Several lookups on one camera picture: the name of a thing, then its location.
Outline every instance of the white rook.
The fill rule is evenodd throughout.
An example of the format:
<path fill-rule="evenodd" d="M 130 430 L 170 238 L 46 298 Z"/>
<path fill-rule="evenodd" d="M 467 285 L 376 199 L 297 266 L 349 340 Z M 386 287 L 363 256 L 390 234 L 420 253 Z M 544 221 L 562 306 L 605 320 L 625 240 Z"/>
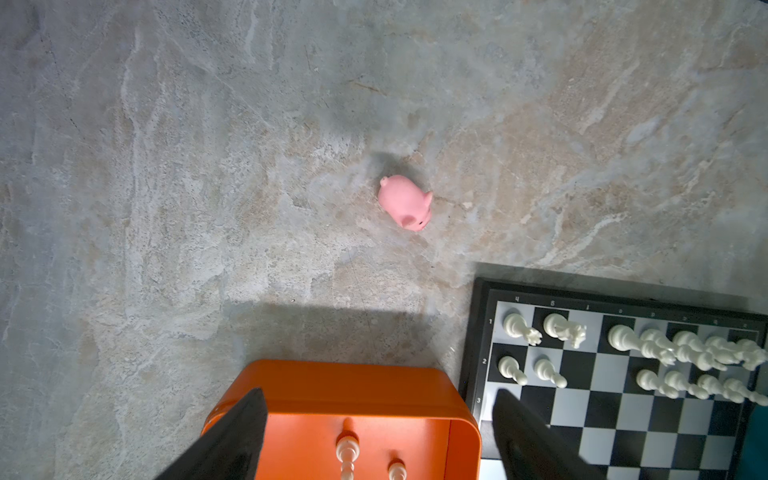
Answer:
<path fill-rule="evenodd" d="M 541 332 L 525 324 L 523 315 L 519 313 L 510 313 L 504 319 L 504 331 L 513 339 L 523 337 L 528 345 L 538 345 L 541 343 Z"/>

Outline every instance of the black square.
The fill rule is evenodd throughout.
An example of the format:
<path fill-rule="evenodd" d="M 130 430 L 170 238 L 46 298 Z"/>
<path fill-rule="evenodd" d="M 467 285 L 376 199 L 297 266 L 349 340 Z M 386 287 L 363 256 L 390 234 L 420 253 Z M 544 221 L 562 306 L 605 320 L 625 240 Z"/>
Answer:
<path fill-rule="evenodd" d="M 513 379 L 506 379 L 498 371 L 498 361 L 502 357 L 510 356 L 518 361 L 520 370 L 525 370 L 525 355 L 528 353 L 528 347 L 523 345 L 509 345 L 508 343 L 494 343 L 491 348 L 491 360 L 488 366 L 488 381 L 517 383 Z"/>
<path fill-rule="evenodd" d="M 581 427 L 561 427 L 553 425 L 549 427 L 550 432 L 554 432 L 555 435 L 565 440 L 565 443 L 571 447 L 576 454 L 581 446 L 581 432 L 584 431 Z"/>
<path fill-rule="evenodd" d="M 589 392 L 585 427 L 615 429 L 621 406 L 621 394 L 612 392 Z"/>
<path fill-rule="evenodd" d="M 736 330 L 736 329 L 730 329 L 728 330 L 728 341 L 736 343 L 739 340 L 742 339 L 750 339 L 752 341 L 757 340 L 757 332 L 752 332 L 749 330 Z"/>
<path fill-rule="evenodd" d="M 480 437 L 482 438 L 482 458 L 501 460 L 502 456 L 496 447 L 496 438 L 493 436 L 493 422 L 483 420 L 480 422 Z"/>
<path fill-rule="evenodd" d="M 708 433 L 710 435 L 735 436 L 740 415 L 740 403 L 715 400 L 714 405 L 712 405 L 712 419 Z"/>
<path fill-rule="evenodd" d="M 688 374 L 688 382 L 695 384 L 696 382 L 699 381 L 699 377 L 701 377 L 702 375 L 712 375 L 712 370 L 710 370 L 709 372 L 705 372 L 704 370 L 699 369 L 699 367 L 691 363 L 690 373 Z"/>
<path fill-rule="evenodd" d="M 653 390 L 643 390 L 637 384 L 637 374 L 641 370 L 650 370 L 653 373 L 659 372 L 659 361 L 656 359 L 647 359 L 643 356 L 631 356 L 629 357 L 629 364 L 627 365 L 627 378 L 624 380 L 624 393 L 640 393 L 645 395 L 653 395 Z"/>
<path fill-rule="evenodd" d="M 682 331 L 699 334 L 699 326 L 692 323 L 669 322 L 667 324 L 667 338 L 671 341 L 677 332 Z"/>
<path fill-rule="evenodd" d="M 677 435 L 672 468 L 688 468 L 691 470 L 699 468 L 706 440 L 707 437 L 705 435 Z"/>
<path fill-rule="evenodd" d="M 533 323 L 531 324 L 531 326 L 533 326 L 536 330 L 541 332 L 541 343 L 539 343 L 537 346 L 543 346 L 549 349 L 561 349 L 563 348 L 564 342 L 562 340 L 558 340 L 553 336 L 549 336 L 544 331 L 544 319 L 547 318 L 547 315 L 549 315 L 550 313 L 560 313 L 565 318 L 568 318 L 568 314 L 569 314 L 567 310 L 555 310 L 555 309 L 549 309 L 549 308 L 536 307 L 536 310 L 534 310 L 533 312 Z"/>
<path fill-rule="evenodd" d="M 547 386 L 528 385 L 520 392 L 520 401 L 542 422 L 548 424 L 552 418 L 552 404 L 555 389 Z"/>
<path fill-rule="evenodd" d="M 569 389 L 589 390 L 594 370 L 594 353 L 563 350 L 560 374 L 568 379 Z"/>
<path fill-rule="evenodd" d="M 616 467 L 639 467 L 645 448 L 645 432 L 617 430 L 614 437 L 614 451 L 611 465 Z"/>
<path fill-rule="evenodd" d="M 725 480 L 728 478 L 727 470 L 700 470 L 699 480 Z"/>
<path fill-rule="evenodd" d="M 616 325 L 626 325 L 634 330 L 634 318 L 626 316 L 603 315 L 603 326 L 600 328 L 600 340 L 598 341 L 598 353 L 613 353 L 614 355 L 629 355 L 629 350 L 620 352 L 608 343 L 608 332 Z"/>
<path fill-rule="evenodd" d="M 638 480 L 668 480 L 669 477 L 670 469 L 668 468 L 643 467 L 640 469 L 640 477 Z"/>
<path fill-rule="evenodd" d="M 650 432 L 677 433 L 680 424 L 680 414 L 683 411 L 684 399 L 669 399 L 665 396 L 655 396 L 654 406 L 650 411 Z"/>

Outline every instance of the black chessboard frame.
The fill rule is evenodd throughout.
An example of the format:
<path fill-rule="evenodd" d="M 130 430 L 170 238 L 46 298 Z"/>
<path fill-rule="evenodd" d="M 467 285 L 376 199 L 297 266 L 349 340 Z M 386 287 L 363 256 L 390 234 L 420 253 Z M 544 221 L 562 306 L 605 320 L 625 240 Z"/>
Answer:
<path fill-rule="evenodd" d="M 768 316 L 717 310 L 699 306 L 684 306 L 662 303 L 655 300 L 637 300 L 594 293 L 580 293 L 558 290 L 543 286 L 520 283 L 506 283 L 478 278 L 472 291 L 467 336 L 465 341 L 462 371 L 458 391 L 465 400 L 475 420 L 480 424 L 480 415 L 485 379 L 490 362 L 492 332 L 495 310 L 498 302 L 526 303 L 533 306 L 564 310 L 586 310 L 606 315 L 635 318 L 662 319 L 692 325 L 722 326 L 729 329 L 745 329 L 757 332 L 758 345 L 764 345 Z M 746 385 L 754 389 L 756 375 Z M 746 433 L 747 420 L 752 412 L 751 402 L 745 402 L 737 427 L 737 439 L 733 450 L 730 475 L 738 463 Z"/>

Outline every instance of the white square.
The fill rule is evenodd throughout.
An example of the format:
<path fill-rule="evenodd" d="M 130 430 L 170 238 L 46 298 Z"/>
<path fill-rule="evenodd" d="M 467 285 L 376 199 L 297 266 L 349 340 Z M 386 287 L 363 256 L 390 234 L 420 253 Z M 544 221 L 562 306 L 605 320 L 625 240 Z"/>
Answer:
<path fill-rule="evenodd" d="M 520 399 L 522 386 L 514 383 L 486 382 L 483 389 L 482 408 L 480 410 L 480 419 L 491 421 L 493 417 L 493 405 L 496 404 L 496 394 L 499 389 L 509 390 L 512 395 Z"/>
<path fill-rule="evenodd" d="M 641 467 L 669 468 L 672 466 L 677 433 L 648 432 L 645 434 L 645 447 Z"/>
<path fill-rule="evenodd" d="M 550 386 L 555 388 L 554 383 L 549 380 L 538 378 L 533 367 L 540 359 L 548 359 L 552 362 L 555 372 L 560 371 L 560 364 L 563 360 L 563 351 L 561 349 L 549 349 L 543 346 L 529 346 L 528 355 L 525 357 L 525 376 L 528 377 L 528 384 L 533 386 Z"/>
<path fill-rule="evenodd" d="M 480 476 L 478 480 L 505 480 L 507 474 L 504 471 L 504 464 L 501 460 L 490 460 L 482 458 L 480 460 Z"/>
<path fill-rule="evenodd" d="M 640 469 L 635 467 L 608 467 L 605 475 L 608 480 L 637 480 L 640 478 Z"/>
<path fill-rule="evenodd" d="M 654 397 L 637 393 L 625 393 L 621 396 L 616 430 L 634 430 L 646 432 L 650 423 L 650 412 L 654 407 Z"/>
<path fill-rule="evenodd" d="M 707 436 L 704 443 L 704 453 L 701 455 L 702 470 L 727 470 L 733 457 L 733 446 L 736 437 L 723 437 L 719 435 Z"/>
<path fill-rule="evenodd" d="M 504 319 L 510 313 L 519 313 L 523 315 L 525 324 L 528 326 L 533 325 L 533 312 L 536 309 L 533 305 L 523 305 L 521 303 L 509 303 L 509 302 L 497 302 L 496 303 L 496 317 L 493 322 L 493 335 L 492 340 L 495 343 L 508 343 L 510 345 L 528 345 L 528 342 L 521 336 L 513 339 L 504 331 Z"/>
<path fill-rule="evenodd" d="M 639 318 L 634 321 L 634 333 L 635 335 L 640 336 L 646 330 L 656 329 L 661 331 L 664 335 L 667 335 L 668 326 L 669 322 L 666 320 Z"/>
<path fill-rule="evenodd" d="M 558 389 L 554 393 L 550 424 L 583 427 L 588 402 L 589 390 Z"/>
<path fill-rule="evenodd" d="M 568 312 L 568 320 L 587 327 L 587 338 L 581 342 L 577 349 L 571 345 L 571 342 L 565 342 L 563 349 L 577 352 L 597 352 L 600 342 L 600 328 L 603 326 L 603 314 L 584 310 L 569 310 Z"/>
<path fill-rule="evenodd" d="M 581 444 L 578 454 L 586 463 L 592 465 L 608 465 L 614 451 L 616 430 L 594 429 L 585 427 L 581 432 Z"/>
<path fill-rule="evenodd" d="M 677 433 L 706 435 L 710 429 L 714 403 L 714 400 L 685 399 Z"/>
<path fill-rule="evenodd" d="M 628 366 L 629 357 L 626 355 L 595 354 L 590 390 L 622 393 Z"/>

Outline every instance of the teal object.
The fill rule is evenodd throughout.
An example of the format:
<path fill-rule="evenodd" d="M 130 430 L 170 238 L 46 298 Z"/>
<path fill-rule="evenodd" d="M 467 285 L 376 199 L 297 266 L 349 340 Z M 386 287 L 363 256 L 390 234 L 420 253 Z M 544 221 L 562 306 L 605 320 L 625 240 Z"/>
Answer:
<path fill-rule="evenodd" d="M 736 480 L 765 478 L 768 473 L 768 407 L 755 405 L 746 427 Z"/>

